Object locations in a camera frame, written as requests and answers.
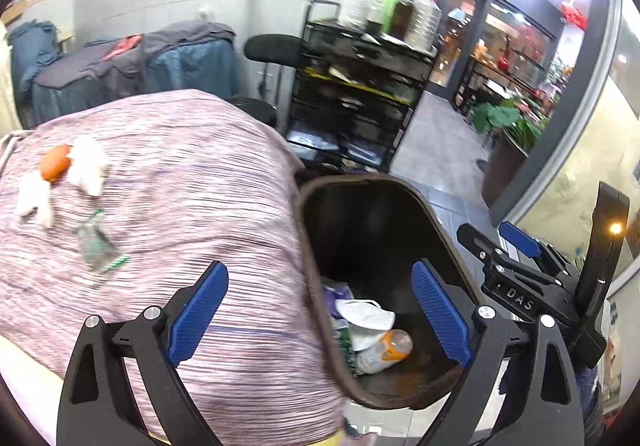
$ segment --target pink cloth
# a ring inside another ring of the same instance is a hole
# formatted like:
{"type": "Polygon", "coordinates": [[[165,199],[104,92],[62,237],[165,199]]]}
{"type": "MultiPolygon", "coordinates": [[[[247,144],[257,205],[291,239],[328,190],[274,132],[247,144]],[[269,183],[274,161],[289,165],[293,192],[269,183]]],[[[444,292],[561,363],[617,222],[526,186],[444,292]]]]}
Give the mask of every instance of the pink cloth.
{"type": "MultiPolygon", "coordinates": [[[[0,177],[0,334],[64,376],[86,316],[133,318],[217,259],[228,294],[178,368],[197,407],[225,446],[328,437],[344,399],[304,303],[291,206],[300,166],[275,131],[199,91],[130,97],[45,123],[0,177]],[[102,197],[63,177],[52,188],[52,230],[15,216],[21,176],[48,147],[84,133],[111,162],[102,197]],[[97,207],[105,233],[131,256],[106,275],[88,270],[72,233],[97,207]]],[[[130,377],[143,418],[162,435],[139,373],[130,377]]]]}

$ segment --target door frame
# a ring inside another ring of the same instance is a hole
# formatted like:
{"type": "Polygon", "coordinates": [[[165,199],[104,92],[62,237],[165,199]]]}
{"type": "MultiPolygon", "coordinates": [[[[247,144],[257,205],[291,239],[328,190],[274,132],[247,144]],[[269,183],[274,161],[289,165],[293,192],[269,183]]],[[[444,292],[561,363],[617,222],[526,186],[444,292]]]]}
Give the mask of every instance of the door frame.
{"type": "MultiPolygon", "coordinates": [[[[482,35],[482,27],[484,26],[484,19],[486,18],[486,14],[488,13],[489,1],[488,0],[475,0],[476,1],[476,10],[474,11],[474,16],[472,17],[471,22],[469,23],[466,36],[464,42],[462,44],[462,48],[460,51],[460,57],[458,58],[454,68],[451,71],[451,75],[449,76],[449,82],[446,87],[442,85],[437,85],[431,81],[427,82],[426,90],[432,94],[440,96],[452,104],[455,104],[456,91],[458,89],[458,84],[462,79],[463,72],[466,68],[466,64],[469,59],[469,55],[473,51],[476,42],[482,35]]],[[[444,33],[444,29],[446,26],[447,14],[446,9],[446,0],[438,0],[438,7],[442,11],[442,20],[440,21],[440,25],[438,26],[438,35],[442,35],[444,33]]]]}

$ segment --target metal screw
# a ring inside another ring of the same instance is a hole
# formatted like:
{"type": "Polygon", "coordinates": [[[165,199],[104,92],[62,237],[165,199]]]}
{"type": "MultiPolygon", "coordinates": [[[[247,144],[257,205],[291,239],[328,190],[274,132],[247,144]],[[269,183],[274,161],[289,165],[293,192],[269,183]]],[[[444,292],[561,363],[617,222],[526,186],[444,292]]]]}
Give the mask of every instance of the metal screw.
{"type": "Polygon", "coordinates": [[[160,315],[160,308],[152,305],[145,309],[145,318],[148,320],[155,320],[160,315]]]}
{"type": "Polygon", "coordinates": [[[478,307],[478,314],[485,320],[491,320],[492,318],[495,318],[495,309],[488,305],[481,305],[478,307]]]}
{"type": "Polygon", "coordinates": [[[547,328],[551,328],[556,324],[556,320],[554,320],[553,317],[549,316],[548,314],[543,314],[540,317],[540,323],[542,323],[542,325],[547,328]]]}
{"type": "Polygon", "coordinates": [[[100,323],[100,317],[96,316],[95,314],[84,320],[84,324],[90,329],[98,325],[98,323],[100,323]]]}

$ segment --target green leaves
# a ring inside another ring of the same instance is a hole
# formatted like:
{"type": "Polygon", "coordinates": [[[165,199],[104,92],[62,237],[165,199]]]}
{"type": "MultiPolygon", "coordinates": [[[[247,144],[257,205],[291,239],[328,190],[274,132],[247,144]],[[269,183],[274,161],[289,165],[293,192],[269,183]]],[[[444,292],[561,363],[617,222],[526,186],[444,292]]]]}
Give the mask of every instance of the green leaves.
{"type": "Polygon", "coordinates": [[[542,126],[536,125],[529,118],[522,116],[519,109],[514,107],[517,99],[503,100],[499,106],[482,103],[476,107],[473,124],[479,134],[491,130],[492,127],[504,129],[511,134],[516,143],[529,152],[542,135],[542,126]]]}
{"type": "Polygon", "coordinates": [[[522,119],[520,111],[514,107],[494,107],[492,106],[487,117],[492,126],[499,129],[505,129],[513,125],[519,119],[522,119]]]}
{"type": "Polygon", "coordinates": [[[519,144],[525,152],[529,152],[542,135],[542,129],[540,127],[530,119],[522,117],[513,125],[513,127],[510,127],[508,131],[511,134],[511,137],[515,139],[516,143],[519,144]]]}
{"type": "Polygon", "coordinates": [[[485,133],[492,127],[505,129],[522,118],[515,107],[495,106],[489,103],[478,105],[474,113],[473,123],[479,134],[485,133]]]}

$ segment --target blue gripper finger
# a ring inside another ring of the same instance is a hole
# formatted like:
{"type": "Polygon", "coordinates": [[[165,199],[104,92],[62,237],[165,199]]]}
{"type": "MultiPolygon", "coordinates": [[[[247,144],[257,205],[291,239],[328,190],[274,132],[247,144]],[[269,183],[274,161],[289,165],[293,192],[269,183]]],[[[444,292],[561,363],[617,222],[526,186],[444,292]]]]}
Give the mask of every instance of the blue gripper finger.
{"type": "Polygon", "coordinates": [[[225,264],[217,263],[175,319],[169,331],[167,360],[175,368],[196,351],[229,287],[225,264]]]}
{"type": "Polygon", "coordinates": [[[542,254],[538,243],[510,222],[501,222],[500,226],[498,226],[498,233],[500,233],[503,239],[514,245],[523,255],[530,259],[535,259],[542,254]]]}
{"type": "Polygon", "coordinates": [[[462,316],[423,262],[414,264],[411,284],[447,357],[465,368],[473,354],[469,347],[469,329],[462,316]]]}

